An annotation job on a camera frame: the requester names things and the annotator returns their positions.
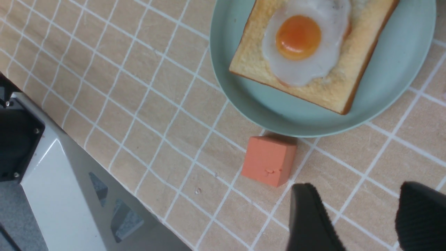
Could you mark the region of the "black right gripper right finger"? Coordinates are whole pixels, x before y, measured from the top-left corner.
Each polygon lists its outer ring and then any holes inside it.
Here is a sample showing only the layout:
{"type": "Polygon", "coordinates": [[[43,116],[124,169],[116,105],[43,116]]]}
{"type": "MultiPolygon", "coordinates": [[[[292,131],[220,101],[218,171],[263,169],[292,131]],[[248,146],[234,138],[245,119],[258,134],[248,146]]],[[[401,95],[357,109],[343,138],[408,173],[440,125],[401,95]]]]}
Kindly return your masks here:
{"type": "Polygon", "coordinates": [[[400,187],[395,230],[403,251],[444,251],[445,194],[418,182],[404,182],[400,187]]]}

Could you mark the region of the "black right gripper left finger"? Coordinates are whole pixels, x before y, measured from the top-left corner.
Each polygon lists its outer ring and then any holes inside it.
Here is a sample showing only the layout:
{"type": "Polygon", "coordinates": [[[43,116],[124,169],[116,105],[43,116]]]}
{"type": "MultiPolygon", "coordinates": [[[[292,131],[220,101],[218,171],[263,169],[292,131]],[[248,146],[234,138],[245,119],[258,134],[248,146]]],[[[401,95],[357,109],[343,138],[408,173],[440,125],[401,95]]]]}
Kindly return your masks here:
{"type": "Polygon", "coordinates": [[[287,251],[345,251],[317,189],[312,184],[291,187],[287,251]]]}

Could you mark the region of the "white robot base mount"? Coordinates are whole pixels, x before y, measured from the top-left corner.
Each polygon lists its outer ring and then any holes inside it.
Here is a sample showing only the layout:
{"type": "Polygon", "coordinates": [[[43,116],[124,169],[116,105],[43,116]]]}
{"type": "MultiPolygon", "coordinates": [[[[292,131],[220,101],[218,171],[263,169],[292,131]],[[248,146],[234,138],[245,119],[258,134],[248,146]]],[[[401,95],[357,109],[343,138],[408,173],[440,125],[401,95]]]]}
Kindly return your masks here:
{"type": "Polygon", "coordinates": [[[189,251],[1,75],[2,251],[189,251]]]}

